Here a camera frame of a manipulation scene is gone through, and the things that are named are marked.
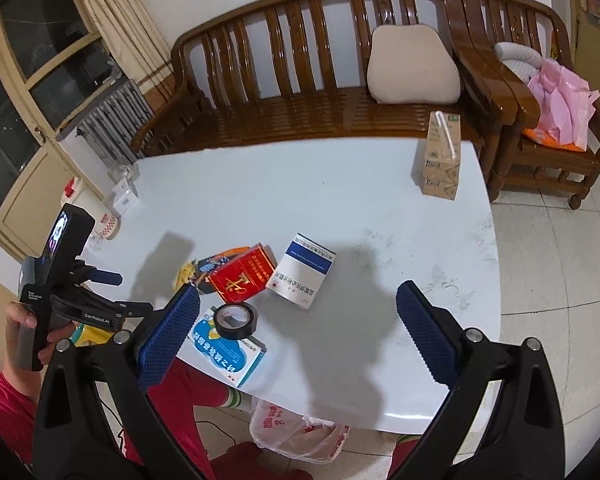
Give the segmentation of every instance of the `brown carton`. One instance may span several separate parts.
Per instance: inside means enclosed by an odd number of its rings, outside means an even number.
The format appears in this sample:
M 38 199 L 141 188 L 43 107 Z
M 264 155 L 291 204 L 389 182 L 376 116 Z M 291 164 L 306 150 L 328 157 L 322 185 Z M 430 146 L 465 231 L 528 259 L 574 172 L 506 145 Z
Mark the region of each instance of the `brown carton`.
M 460 116 L 447 113 L 443 113 L 443 116 L 454 148 L 449 146 L 444 128 L 439 128 L 436 113 L 431 112 L 422 171 L 422 192 L 454 200 L 460 173 Z

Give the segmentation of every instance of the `radiator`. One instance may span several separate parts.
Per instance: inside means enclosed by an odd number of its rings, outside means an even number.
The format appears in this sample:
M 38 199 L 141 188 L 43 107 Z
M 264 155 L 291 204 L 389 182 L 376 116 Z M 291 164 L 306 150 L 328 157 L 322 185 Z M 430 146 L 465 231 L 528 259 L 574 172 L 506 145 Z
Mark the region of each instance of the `radiator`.
M 132 164 L 144 157 L 133 153 L 129 144 L 153 114 L 136 83 L 128 80 L 80 121 L 77 134 L 112 170 L 120 162 Z

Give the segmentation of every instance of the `person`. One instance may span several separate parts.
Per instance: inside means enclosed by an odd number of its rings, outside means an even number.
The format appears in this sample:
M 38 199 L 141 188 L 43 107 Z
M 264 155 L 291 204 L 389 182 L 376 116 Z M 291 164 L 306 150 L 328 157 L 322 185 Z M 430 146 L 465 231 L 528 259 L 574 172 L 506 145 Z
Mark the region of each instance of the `person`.
M 23 304 L 11 302 L 5 306 L 7 318 L 6 352 L 0 371 L 0 436 L 25 464 L 31 464 L 33 432 L 36 409 L 42 389 L 42 374 L 21 370 L 14 365 L 20 326 L 36 327 L 36 317 Z M 48 346 L 38 353 L 42 364 L 51 359 L 56 343 L 72 336 L 75 325 L 48 334 Z M 200 439 L 194 418 L 194 406 L 239 407 L 242 395 L 220 381 L 175 359 L 164 381 L 148 390 L 154 408 L 171 431 L 183 451 L 204 473 L 208 480 L 260 479 L 260 480 L 312 480 L 309 473 L 295 470 L 283 476 L 274 475 L 257 465 L 261 452 L 253 442 L 243 442 L 230 448 L 221 457 L 210 461 Z M 417 442 L 411 436 L 398 439 L 389 475 L 407 457 Z M 125 435 L 126 457 L 142 463 L 133 442 Z

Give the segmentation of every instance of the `red lid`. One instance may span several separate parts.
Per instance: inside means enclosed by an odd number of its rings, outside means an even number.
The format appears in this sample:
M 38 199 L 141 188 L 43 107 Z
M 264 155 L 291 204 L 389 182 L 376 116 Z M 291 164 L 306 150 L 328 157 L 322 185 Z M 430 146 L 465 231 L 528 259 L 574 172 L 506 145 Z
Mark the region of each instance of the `red lid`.
M 67 185 L 64 187 L 64 196 L 65 197 L 71 198 L 74 195 L 74 193 L 75 193 L 74 184 L 75 184 L 75 177 L 73 177 L 67 183 Z

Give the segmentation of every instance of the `blue gripper pad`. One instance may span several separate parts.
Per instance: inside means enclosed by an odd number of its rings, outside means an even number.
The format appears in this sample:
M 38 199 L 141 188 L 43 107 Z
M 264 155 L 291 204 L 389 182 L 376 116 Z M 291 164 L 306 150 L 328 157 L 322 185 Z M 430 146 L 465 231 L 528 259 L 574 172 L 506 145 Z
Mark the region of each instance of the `blue gripper pad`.
M 435 319 L 435 307 L 411 281 L 398 287 L 395 304 L 398 316 L 416 343 L 434 380 L 451 389 L 458 380 L 458 356 L 456 348 Z
M 165 307 L 167 311 L 138 350 L 138 387 L 145 392 L 160 384 L 200 313 L 200 295 L 193 285 L 183 285 Z

